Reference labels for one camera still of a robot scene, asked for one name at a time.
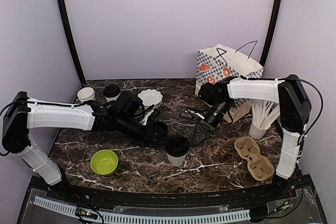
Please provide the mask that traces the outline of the brown cardboard cup carrier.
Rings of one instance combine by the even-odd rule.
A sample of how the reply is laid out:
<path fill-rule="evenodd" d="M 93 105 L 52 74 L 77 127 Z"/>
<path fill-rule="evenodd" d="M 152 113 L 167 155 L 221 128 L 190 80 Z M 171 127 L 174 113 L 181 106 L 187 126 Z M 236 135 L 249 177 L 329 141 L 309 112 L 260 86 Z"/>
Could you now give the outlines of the brown cardboard cup carrier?
<path fill-rule="evenodd" d="M 260 154 L 260 148 L 252 137 L 238 138 L 234 147 L 238 155 L 247 161 L 247 169 L 255 180 L 261 182 L 273 176 L 274 166 L 268 158 Z"/>

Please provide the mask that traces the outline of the patterned paper takeout bag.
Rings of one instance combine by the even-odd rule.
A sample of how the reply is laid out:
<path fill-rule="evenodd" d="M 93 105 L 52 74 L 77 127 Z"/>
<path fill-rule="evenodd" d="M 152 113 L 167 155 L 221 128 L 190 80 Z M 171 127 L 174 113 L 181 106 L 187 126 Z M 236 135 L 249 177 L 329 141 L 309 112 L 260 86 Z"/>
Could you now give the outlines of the patterned paper takeout bag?
<path fill-rule="evenodd" d="M 248 42 L 237 49 L 217 44 L 200 49 L 197 55 L 195 94 L 201 85 L 215 84 L 227 77 L 261 78 L 264 68 L 250 55 L 257 41 Z"/>

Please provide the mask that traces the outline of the white paper coffee cup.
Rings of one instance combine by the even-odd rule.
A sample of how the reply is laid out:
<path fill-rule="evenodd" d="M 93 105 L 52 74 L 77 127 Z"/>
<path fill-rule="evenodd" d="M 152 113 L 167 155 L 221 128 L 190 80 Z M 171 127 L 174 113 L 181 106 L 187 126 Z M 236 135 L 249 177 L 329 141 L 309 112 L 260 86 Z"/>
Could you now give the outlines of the white paper coffee cup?
<path fill-rule="evenodd" d="M 120 96 L 121 93 L 118 94 L 112 94 L 112 95 L 105 95 L 105 99 L 107 102 L 111 102 L 111 101 L 116 101 L 118 99 L 118 97 Z"/>

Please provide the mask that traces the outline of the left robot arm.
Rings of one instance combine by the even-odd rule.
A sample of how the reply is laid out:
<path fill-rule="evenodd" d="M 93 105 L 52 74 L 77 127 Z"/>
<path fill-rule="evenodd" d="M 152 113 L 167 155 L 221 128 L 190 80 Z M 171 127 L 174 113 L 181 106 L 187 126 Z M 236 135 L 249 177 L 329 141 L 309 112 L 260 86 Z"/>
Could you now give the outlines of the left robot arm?
<path fill-rule="evenodd" d="M 74 197 L 61 171 L 35 141 L 29 131 L 36 128 L 78 129 L 93 132 L 121 132 L 135 144 L 163 146 L 167 125 L 156 121 L 158 114 L 144 107 L 143 101 L 129 91 L 116 100 L 102 104 L 89 100 L 81 104 L 57 103 L 29 98 L 26 92 L 1 110 L 3 117 L 2 146 L 10 154 L 18 155 L 44 181 L 53 186 L 54 193 L 63 201 Z"/>

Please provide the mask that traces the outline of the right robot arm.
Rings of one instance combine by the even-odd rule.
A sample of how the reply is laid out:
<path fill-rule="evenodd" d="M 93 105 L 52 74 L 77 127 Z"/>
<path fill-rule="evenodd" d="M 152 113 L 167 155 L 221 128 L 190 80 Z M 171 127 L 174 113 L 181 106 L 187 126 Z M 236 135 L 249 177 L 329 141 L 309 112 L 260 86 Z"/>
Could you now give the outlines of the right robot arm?
<path fill-rule="evenodd" d="M 277 177 L 289 179 L 299 160 L 302 143 L 310 131 L 307 126 L 312 109 L 303 87 L 305 80 L 291 74 L 285 78 L 228 77 L 216 83 L 201 86 L 198 97 L 210 105 L 210 109 L 194 127 L 192 146 L 197 146 L 215 133 L 224 115 L 238 99 L 268 101 L 280 106 L 282 148 Z"/>

